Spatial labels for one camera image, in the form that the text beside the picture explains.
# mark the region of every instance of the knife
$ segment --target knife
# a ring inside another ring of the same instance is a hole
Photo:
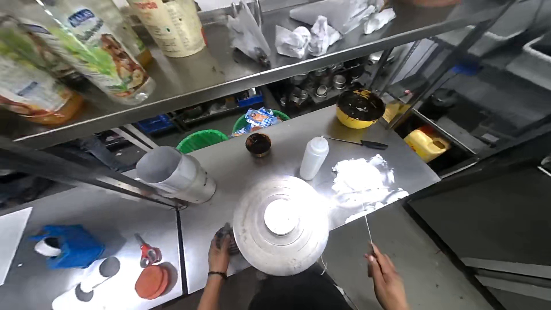
[[[366,141],[366,140],[360,140],[360,142],[352,142],[352,141],[347,141],[347,140],[341,140],[341,139],[335,139],[335,138],[331,138],[331,137],[326,137],[328,139],[331,139],[331,140],[337,140],[337,141],[342,141],[342,142],[348,142],[348,143],[352,143],[352,144],[356,144],[356,145],[361,145],[361,146],[365,146],[365,147],[369,147],[369,148],[374,148],[374,149],[387,149],[388,148],[388,145],[386,144],[383,144],[383,143],[378,143],[378,142],[373,142],[373,141]]]

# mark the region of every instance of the crumpled tissue paper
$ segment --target crumpled tissue paper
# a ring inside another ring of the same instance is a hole
[[[364,24],[364,33],[371,34],[381,29],[388,22],[396,17],[394,9],[384,9],[380,13],[373,14]]]
[[[318,16],[310,30],[312,40],[308,45],[310,54],[319,56],[327,53],[327,49],[341,38],[341,34],[329,26],[325,16]]]
[[[276,25],[275,30],[275,48],[277,49],[277,53],[296,58],[304,57],[306,47],[312,38],[308,28],[300,26],[291,31]]]
[[[236,47],[248,57],[256,61],[267,61],[271,51],[262,34],[260,27],[252,16],[249,7],[240,2],[241,10],[237,17],[228,16],[228,29],[231,39],[231,47]]]
[[[346,34],[358,27],[362,20],[374,11],[375,6],[369,5],[366,0],[322,0],[294,8],[289,12],[289,16],[313,25],[317,17],[322,15],[327,17],[331,27],[341,34]]]

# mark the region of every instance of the green plastic crate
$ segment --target green plastic crate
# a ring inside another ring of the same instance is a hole
[[[218,130],[201,130],[185,137],[182,141],[180,141],[180,143],[178,143],[176,149],[184,154],[187,154],[203,147],[226,141],[227,139],[228,136]]]
[[[279,118],[282,120],[282,121],[288,121],[290,120],[291,118],[287,116],[287,114],[281,112],[281,111],[278,111],[278,110],[272,110],[274,116],[279,116]],[[240,130],[241,128],[247,126],[248,122],[247,120],[245,119],[245,115],[247,114],[243,114],[240,118],[237,119],[237,121],[235,122],[235,125],[234,125],[234,128],[233,130],[231,131],[232,133],[233,132],[236,132],[237,130]]]

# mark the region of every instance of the white paper roll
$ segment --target white paper roll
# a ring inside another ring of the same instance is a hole
[[[38,243],[35,245],[35,251],[39,254],[42,254],[47,257],[54,257],[61,254],[61,249],[54,248],[45,242],[46,238],[43,238],[42,240],[38,241]]]

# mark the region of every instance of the hand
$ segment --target hand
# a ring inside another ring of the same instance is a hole
[[[230,264],[230,236],[226,235],[221,242],[220,249],[216,246],[218,237],[216,235],[210,242],[208,251],[208,271],[227,272]]]
[[[368,275],[373,278],[375,296],[384,310],[409,310],[404,282],[396,272],[390,257],[382,254],[373,244],[374,254],[365,254],[368,259]]]

